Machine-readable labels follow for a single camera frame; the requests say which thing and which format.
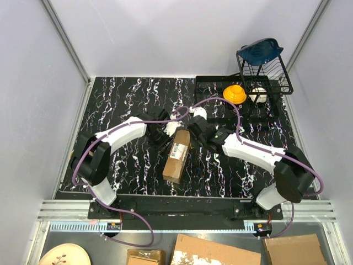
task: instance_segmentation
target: white wall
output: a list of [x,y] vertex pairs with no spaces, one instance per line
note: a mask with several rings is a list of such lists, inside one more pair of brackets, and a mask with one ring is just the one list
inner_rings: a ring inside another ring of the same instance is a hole
[[290,101],[353,261],[353,1],[332,1],[290,72]]
[[51,0],[91,76],[238,71],[236,51],[273,37],[289,59],[319,0]]
[[23,264],[84,82],[38,0],[0,5],[0,263]]

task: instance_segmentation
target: cardboard sheet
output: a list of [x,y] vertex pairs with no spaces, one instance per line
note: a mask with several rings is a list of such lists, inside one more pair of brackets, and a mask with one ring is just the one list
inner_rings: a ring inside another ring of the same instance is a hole
[[327,265],[315,234],[268,238],[264,246],[270,265]]
[[261,254],[179,234],[171,265],[260,265]]

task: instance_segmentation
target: black wire rack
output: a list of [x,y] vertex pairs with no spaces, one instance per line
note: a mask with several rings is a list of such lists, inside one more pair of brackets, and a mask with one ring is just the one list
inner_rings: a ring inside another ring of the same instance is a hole
[[[239,73],[230,76],[196,76],[195,102],[207,97],[223,97],[223,91],[228,86],[238,84],[247,94],[244,103],[238,106],[242,116],[242,125],[248,128],[249,124],[261,124],[267,127],[279,117],[279,104],[283,95],[293,93],[293,86],[281,56],[260,66],[252,66],[237,53]],[[262,95],[266,101],[261,102]],[[236,114],[229,109],[228,104],[219,103],[218,115],[207,118],[211,123],[236,123]]]

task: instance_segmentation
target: box label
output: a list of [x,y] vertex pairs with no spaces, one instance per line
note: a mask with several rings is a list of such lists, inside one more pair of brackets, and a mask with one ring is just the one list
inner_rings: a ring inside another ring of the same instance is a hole
[[186,148],[187,148],[186,145],[175,143],[173,145],[172,152],[170,153],[170,157],[179,160],[183,155],[183,153],[185,152]]

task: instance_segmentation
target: plate with floral design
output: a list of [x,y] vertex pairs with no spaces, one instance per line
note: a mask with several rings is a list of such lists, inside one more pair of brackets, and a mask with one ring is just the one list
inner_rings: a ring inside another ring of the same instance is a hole
[[79,245],[68,243],[49,250],[39,265],[90,265],[90,259]]

